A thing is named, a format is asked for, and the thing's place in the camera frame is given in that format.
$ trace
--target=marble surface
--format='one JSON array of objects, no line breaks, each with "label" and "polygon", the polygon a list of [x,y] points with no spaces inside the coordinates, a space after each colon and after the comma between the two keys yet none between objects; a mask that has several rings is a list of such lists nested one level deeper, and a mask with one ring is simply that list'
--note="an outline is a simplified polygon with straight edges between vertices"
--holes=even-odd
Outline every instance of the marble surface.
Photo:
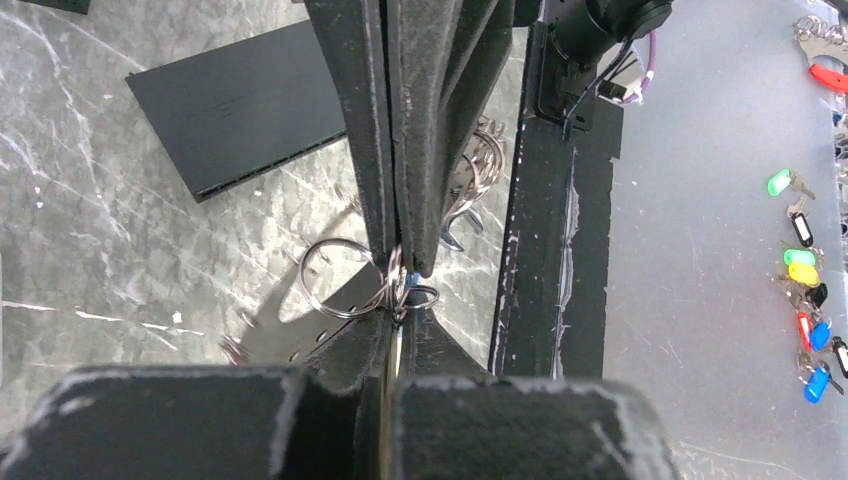
[{"label": "marble surface", "polygon": [[[344,141],[196,204],[123,80],[307,17],[272,0],[95,0],[88,16],[0,3],[0,435],[78,365],[223,363],[220,336],[240,331],[239,313],[343,210],[333,186],[354,185]],[[524,32],[515,37],[486,110],[508,125],[508,145]],[[428,281],[442,293],[438,318],[481,363],[507,192],[504,180],[481,201],[483,236],[458,222],[469,253],[441,251]],[[336,234],[364,241],[362,219]],[[316,265],[324,293],[358,268],[328,256]],[[295,293],[281,314],[307,308]]]}]

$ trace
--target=red handle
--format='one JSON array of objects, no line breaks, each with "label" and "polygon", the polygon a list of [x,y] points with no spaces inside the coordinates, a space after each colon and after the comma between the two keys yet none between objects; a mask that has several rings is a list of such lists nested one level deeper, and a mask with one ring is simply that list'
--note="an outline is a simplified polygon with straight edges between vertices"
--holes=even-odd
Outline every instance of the red handle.
[{"label": "red handle", "polygon": [[810,75],[831,90],[848,93],[848,75],[843,75],[815,64],[810,67]]}]

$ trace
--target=purple cable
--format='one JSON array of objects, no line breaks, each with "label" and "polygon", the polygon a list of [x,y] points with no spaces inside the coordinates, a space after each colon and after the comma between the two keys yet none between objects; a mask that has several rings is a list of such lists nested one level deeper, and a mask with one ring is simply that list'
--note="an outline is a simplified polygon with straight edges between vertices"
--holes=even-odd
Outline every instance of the purple cable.
[{"label": "purple cable", "polygon": [[622,105],[630,105],[642,98],[642,93],[651,85],[651,80],[654,78],[654,67],[657,64],[657,31],[651,30],[648,34],[648,67],[645,71],[645,76],[642,77],[642,83],[639,85],[639,91],[631,94],[629,97],[621,101]]}]

